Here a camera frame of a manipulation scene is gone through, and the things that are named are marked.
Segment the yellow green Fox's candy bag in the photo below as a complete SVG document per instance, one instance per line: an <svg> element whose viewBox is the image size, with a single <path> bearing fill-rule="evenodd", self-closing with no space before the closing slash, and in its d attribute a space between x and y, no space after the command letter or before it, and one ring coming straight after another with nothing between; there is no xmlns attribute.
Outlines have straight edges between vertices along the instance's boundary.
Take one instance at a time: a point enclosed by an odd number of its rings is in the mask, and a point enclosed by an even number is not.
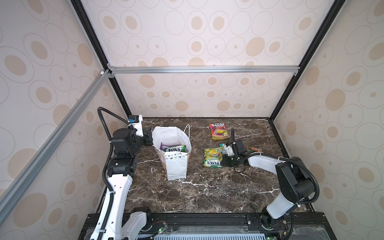
<svg viewBox="0 0 384 240"><path fill-rule="evenodd" d="M221 168L224 148L204 149L204 166L210 168Z"/></svg>

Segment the white paper bag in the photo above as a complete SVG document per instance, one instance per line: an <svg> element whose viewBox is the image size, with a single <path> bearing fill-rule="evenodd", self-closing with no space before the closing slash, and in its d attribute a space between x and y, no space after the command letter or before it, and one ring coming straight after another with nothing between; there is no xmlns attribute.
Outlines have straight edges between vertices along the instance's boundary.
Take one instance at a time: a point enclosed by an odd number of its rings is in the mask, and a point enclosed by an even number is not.
<svg viewBox="0 0 384 240"><path fill-rule="evenodd" d="M184 130L178 127L155 127L153 131L153 146L159 155L169 181L187 177L188 161L192 151L190 129L190 125L186 125ZM163 152L160 149L161 143L170 147L186 145L187 150L185 153Z"/></svg>

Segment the purple Fox's candy bag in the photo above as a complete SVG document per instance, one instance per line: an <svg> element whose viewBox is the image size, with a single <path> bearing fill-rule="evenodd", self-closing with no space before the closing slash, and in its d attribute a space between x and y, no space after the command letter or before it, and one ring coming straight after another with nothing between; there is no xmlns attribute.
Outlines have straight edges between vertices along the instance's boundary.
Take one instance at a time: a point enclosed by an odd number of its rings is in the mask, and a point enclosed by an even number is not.
<svg viewBox="0 0 384 240"><path fill-rule="evenodd" d="M170 146L167 146L167 145L164 145L163 143L161 143L161 146L160 146L160 149L165 152Z"/></svg>

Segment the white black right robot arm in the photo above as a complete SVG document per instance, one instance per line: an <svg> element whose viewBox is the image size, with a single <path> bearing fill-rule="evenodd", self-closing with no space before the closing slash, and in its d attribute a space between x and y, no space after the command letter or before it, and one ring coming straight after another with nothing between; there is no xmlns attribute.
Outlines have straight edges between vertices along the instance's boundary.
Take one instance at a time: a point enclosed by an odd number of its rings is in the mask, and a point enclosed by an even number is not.
<svg viewBox="0 0 384 240"><path fill-rule="evenodd" d="M314 174L298 157L275 157L256 149L246 148L242 141L221 144L224 148L222 165L236 168L240 165L259 168L277 176L280 193L260 215L265 228L301 205L312 204L319 198L320 186Z"/></svg>

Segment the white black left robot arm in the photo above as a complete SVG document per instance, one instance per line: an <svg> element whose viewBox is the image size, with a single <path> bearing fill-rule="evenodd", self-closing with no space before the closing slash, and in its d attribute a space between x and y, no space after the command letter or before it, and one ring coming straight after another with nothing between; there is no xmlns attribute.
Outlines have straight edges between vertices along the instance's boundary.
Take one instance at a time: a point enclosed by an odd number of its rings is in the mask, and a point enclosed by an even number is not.
<svg viewBox="0 0 384 240"><path fill-rule="evenodd" d="M107 192L91 240L135 240L142 229L151 228L151 211L148 207L136 209L123 224L138 154L144 146L153 145L152 129L144 129L142 136L138 136L137 131L123 128L116 130L113 135L107 132L110 152L102 173Z"/></svg>

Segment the orange Fox's candy bag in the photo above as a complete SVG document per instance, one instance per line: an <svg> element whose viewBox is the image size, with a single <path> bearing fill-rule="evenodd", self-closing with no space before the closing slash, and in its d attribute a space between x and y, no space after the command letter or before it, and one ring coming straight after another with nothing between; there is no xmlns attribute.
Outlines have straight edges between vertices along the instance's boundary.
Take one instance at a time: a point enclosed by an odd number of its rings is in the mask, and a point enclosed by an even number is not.
<svg viewBox="0 0 384 240"><path fill-rule="evenodd" d="M252 153L261 153L262 151L256 148L248 148L247 147L247 153L252 154Z"/></svg>

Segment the Fox's fruits candy bag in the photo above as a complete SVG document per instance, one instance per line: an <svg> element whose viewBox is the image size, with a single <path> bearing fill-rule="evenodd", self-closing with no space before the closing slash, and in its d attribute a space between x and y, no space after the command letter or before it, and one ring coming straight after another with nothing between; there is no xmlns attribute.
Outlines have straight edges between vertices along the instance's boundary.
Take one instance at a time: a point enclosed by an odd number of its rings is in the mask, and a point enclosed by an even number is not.
<svg viewBox="0 0 384 240"><path fill-rule="evenodd" d="M212 140L224 140L230 137L227 127L223 123L211 124L209 125L209 128L211 131Z"/></svg>

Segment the silver aluminium back rail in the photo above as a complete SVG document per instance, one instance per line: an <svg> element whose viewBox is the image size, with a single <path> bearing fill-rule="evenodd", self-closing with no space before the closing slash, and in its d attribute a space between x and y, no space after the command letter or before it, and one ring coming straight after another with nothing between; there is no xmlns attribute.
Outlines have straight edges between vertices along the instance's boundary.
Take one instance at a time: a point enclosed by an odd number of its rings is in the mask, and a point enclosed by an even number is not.
<svg viewBox="0 0 384 240"><path fill-rule="evenodd" d="M297 73L299 66L111 67L112 74Z"/></svg>

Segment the silver aluminium rail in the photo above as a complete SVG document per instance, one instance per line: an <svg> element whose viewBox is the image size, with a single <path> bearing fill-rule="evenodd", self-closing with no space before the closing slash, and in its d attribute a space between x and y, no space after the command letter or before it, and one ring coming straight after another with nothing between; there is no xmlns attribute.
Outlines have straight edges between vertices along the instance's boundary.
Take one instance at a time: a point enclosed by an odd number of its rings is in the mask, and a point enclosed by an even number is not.
<svg viewBox="0 0 384 240"><path fill-rule="evenodd" d="M1 197L1 225L9 217L27 189L36 179L42 168L46 165L53 153L59 147L65 136L74 126L76 121L88 107L97 91L111 75L111 70L103 70L93 81L87 91L77 101L59 126L52 132L42 147L36 152L31 161L26 165L18 177L13 181Z"/></svg>
<svg viewBox="0 0 384 240"><path fill-rule="evenodd" d="M112 74L297 73L299 66L111 67Z"/></svg>

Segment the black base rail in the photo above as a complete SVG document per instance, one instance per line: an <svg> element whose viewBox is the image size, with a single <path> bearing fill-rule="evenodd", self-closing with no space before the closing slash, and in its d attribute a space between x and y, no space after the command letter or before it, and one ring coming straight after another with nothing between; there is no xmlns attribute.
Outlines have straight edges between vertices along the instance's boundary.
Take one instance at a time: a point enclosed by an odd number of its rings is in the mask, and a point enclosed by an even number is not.
<svg viewBox="0 0 384 240"><path fill-rule="evenodd" d="M254 213L153 214L138 240L334 240L324 213L292 213L267 230Z"/></svg>

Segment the black corner frame post left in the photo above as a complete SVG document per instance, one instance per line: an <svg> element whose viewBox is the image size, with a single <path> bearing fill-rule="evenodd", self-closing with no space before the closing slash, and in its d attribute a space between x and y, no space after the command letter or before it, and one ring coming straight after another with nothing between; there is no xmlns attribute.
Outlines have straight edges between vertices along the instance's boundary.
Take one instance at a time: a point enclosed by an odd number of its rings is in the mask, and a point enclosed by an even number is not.
<svg viewBox="0 0 384 240"><path fill-rule="evenodd" d="M81 26L83 27L88 40L90 41L94 52L96 53L96 56L101 63L104 70L111 70L109 61L106 57L106 54L103 50L103 47L101 45L101 42L99 41L99 38L93 28L93 25L91 23L90 18L88 17L88 14L86 13L86 9L82 3L82 1L79 0L70 0L70 4L74 8L75 14L79 18L79 21L81 23ZM126 116L131 115L132 112L128 106L128 103L123 95L123 91L120 88L120 85L116 79L116 77L111 74L111 77L109 77L110 84L112 85L112 88L126 114Z"/></svg>

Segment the black corner frame post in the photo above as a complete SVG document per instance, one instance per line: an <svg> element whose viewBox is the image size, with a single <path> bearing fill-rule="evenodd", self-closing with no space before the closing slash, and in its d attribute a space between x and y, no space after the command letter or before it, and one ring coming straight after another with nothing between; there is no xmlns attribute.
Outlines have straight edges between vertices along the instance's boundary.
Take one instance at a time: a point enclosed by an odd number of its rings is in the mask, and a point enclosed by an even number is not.
<svg viewBox="0 0 384 240"><path fill-rule="evenodd" d="M93 28L93 25L91 23L90 18L88 17L88 14L86 13L86 9L82 3L82 1L79 0L70 0L70 4L74 8L75 14L79 18L79 21L81 23L81 26L83 27L88 40L90 41L94 52L96 53L96 56L101 63L104 70L111 70L109 61L106 57L106 54L103 50L103 47L101 45L101 42L99 41L99 38ZM128 103L123 95L123 91L120 88L120 85L116 79L116 77L111 74L111 77L109 77L110 84L112 85L112 88L126 114L126 116L131 115L132 112L128 106Z"/></svg>
<svg viewBox="0 0 384 240"><path fill-rule="evenodd" d="M283 95L281 96L280 100L278 101L278 104L276 105L271 116L269 117L270 123L273 123L275 121L275 119L277 118L278 114L280 113L284 104L286 103L288 97L291 95L297 82L299 81L300 77L304 73L306 67L310 63L312 57L315 55L320 44L324 40L326 34L330 30L332 24L334 23L339 12L341 11L341 9L343 8L343 6L346 2L347 2L346 0L336 0L332 3L330 10L325 15L325 18L321 22L320 27L319 27L318 31L316 32L314 39L312 40L311 44L309 45L309 48L307 49L306 53L304 54L303 59L301 60L301 62L299 64L300 68L299 68L298 72L291 78L288 86L286 87L285 91L283 92Z"/></svg>

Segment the silver aluminium left rail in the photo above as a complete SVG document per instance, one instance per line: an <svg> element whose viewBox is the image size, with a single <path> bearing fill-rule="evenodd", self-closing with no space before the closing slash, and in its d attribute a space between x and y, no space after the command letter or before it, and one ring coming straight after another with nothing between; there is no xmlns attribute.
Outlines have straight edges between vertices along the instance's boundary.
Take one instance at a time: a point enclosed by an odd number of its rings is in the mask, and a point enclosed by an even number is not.
<svg viewBox="0 0 384 240"><path fill-rule="evenodd" d="M36 179L42 168L46 165L53 153L59 147L65 136L74 126L76 121L88 107L97 91L111 75L111 70L103 70L93 81L87 91L77 101L59 126L52 132L42 147L36 152L31 161L26 165L18 177L13 181L1 197L1 225L9 217L27 189Z"/></svg>

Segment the black corner frame post right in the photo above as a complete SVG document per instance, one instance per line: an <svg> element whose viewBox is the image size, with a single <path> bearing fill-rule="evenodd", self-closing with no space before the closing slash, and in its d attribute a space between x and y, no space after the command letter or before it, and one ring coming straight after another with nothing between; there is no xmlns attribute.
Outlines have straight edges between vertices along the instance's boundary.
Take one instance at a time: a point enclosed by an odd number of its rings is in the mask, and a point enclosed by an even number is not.
<svg viewBox="0 0 384 240"><path fill-rule="evenodd" d="M291 78L288 86L286 87L285 91L283 92L283 95L281 96L280 100L278 101L278 104L276 105L271 116L269 117L270 123L273 123L275 121L275 119L277 118L278 114L280 113L284 104L286 103L288 97L291 95L297 82L299 81L300 77L304 73L306 67L310 63L312 57L315 55L320 44L324 40L326 34L330 30L332 24L334 23L339 12L341 11L341 9L343 8L343 6L346 2L347 2L346 0L336 0L332 3L330 10L325 15L325 18L321 22L320 27L319 27L318 31L316 32L314 39L312 40L311 44L309 45L309 48L307 49L306 53L304 54L303 59L301 60L301 62L299 64L300 68L299 68L298 72Z"/></svg>

